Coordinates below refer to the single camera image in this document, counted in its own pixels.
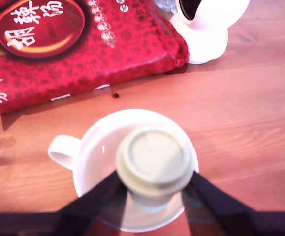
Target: mug handle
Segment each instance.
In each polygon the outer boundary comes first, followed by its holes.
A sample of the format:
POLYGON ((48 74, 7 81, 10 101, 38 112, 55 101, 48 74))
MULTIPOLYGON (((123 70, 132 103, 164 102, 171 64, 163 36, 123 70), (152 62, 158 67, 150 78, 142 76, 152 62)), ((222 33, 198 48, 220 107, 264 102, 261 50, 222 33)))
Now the mug handle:
POLYGON ((78 156, 81 140, 68 135, 56 136, 48 147, 49 157, 59 165, 73 170, 78 156))

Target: crumb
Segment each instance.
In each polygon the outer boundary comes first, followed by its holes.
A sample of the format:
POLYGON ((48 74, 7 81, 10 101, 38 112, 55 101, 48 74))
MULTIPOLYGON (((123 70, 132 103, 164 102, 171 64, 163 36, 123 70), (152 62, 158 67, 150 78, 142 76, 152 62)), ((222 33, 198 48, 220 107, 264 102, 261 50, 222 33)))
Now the crumb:
POLYGON ((118 93, 113 93, 113 94, 112 94, 112 97, 113 97, 114 99, 116 99, 116 98, 119 98, 119 95, 118 95, 118 93))

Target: red package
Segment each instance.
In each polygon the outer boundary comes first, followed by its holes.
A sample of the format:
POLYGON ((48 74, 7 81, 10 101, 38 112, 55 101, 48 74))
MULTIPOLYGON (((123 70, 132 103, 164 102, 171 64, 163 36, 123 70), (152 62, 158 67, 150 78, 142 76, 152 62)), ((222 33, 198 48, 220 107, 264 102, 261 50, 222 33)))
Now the red package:
POLYGON ((0 114, 187 61, 153 0, 0 0, 0 114))

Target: black liquid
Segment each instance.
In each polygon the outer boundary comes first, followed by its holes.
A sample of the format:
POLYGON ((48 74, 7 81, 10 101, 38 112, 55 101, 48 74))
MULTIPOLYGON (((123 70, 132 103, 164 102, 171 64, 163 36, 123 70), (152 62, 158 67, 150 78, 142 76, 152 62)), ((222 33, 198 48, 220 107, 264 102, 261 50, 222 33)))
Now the black liquid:
POLYGON ((201 3, 202 0, 179 0, 179 1, 183 15, 188 20, 190 21, 193 20, 195 18, 199 4, 201 3))

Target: wooden table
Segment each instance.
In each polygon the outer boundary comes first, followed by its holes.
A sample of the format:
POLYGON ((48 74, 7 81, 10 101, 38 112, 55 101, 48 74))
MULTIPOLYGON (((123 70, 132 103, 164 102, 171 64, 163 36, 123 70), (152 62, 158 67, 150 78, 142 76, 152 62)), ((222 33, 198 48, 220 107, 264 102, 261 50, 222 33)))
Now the wooden table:
MULTIPOLYGON (((50 160, 48 145, 59 134, 81 138, 128 108, 178 123, 201 174, 225 192, 256 210, 285 210, 285 0, 251 0, 225 54, 183 70, 0 116, 0 212, 53 211, 74 200, 72 173, 50 160)), ((164 234, 188 236, 185 215, 138 235, 164 234)))

